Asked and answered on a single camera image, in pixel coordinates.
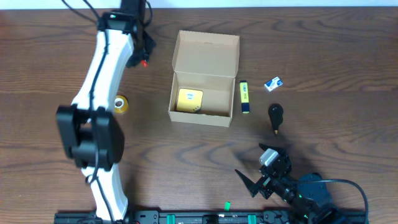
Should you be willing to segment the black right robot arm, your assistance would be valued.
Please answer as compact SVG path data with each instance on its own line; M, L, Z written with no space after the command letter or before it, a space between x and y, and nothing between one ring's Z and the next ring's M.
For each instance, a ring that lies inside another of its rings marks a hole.
M290 176L292 163L285 149L262 143L259 147L264 153L259 158L261 178L257 182L235 170L251 197L261 194L268 199L276 194L307 223L349 223L346 215L333 204L326 185L320 182L320 175L311 174L309 183L300 184Z

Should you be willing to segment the red black stapler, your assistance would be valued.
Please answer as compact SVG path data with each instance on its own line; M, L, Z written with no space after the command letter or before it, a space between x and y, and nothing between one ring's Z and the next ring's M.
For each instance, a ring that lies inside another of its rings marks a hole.
M143 67L147 67L147 66L148 66L148 63L147 63L146 60L142 60L142 61L141 61L141 64L142 64Z

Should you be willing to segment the yellow adhesive tape roll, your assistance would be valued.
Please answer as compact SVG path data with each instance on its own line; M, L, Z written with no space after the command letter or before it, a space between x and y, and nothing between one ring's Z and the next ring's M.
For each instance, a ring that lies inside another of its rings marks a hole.
M129 108L128 100L125 96L117 95L114 101L114 112L117 114L125 113Z

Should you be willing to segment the black correction tape dispenser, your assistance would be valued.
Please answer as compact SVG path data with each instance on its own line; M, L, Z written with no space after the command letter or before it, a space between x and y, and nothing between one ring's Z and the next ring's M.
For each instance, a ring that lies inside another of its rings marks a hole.
M273 132L274 134L278 134L279 126L283 123L284 109L280 104L273 103L268 109L268 114L270 117Z

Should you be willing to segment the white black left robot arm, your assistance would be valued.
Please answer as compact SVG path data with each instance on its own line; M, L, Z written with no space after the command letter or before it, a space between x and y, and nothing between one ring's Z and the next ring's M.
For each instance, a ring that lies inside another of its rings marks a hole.
M80 91L55 115L66 156L75 161L91 187L94 212L58 212L55 223L135 223L123 192L119 163L124 133L114 117L125 68L147 65L156 46L145 31L152 19L146 0L122 0L119 9L95 15L96 48Z

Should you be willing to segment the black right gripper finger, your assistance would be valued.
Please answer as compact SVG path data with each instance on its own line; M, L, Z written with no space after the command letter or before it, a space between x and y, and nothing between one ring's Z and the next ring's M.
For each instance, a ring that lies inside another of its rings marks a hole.
M243 184L245 185L245 187L249 191L250 196L252 198L254 198L257 195L258 191L259 191L259 187L257 186L257 184L254 183L251 179L246 177L242 172L238 171L237 169L235 169L234 171L237 173L239 178L243 181Z
M276 146L268 146L266 144L263 143L259 143L259 147L263 150L263 151L267 151L268 149L272 149L278 153L285 153L286 150L282 147L276 147Z

